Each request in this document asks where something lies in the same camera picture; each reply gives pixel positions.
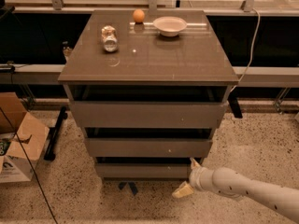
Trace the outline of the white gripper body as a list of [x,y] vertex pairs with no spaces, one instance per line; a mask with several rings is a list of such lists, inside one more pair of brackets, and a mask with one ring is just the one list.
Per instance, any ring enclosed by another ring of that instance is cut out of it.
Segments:
[[212,181],[213,170],[205,167],[195,167],[192,169],[189,181],[193,188],[198,191],[215,191]]

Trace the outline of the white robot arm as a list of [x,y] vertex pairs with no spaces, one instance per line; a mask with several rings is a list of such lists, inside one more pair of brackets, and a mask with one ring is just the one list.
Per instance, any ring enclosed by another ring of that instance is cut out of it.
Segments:
[[238,199],[248,197],[267,208],[299,223],[299,190],[249,179],[230,168],[207,169],[191,158],[189,180],[173,193],[182,198],[195,191],[210,191],[217,195]]

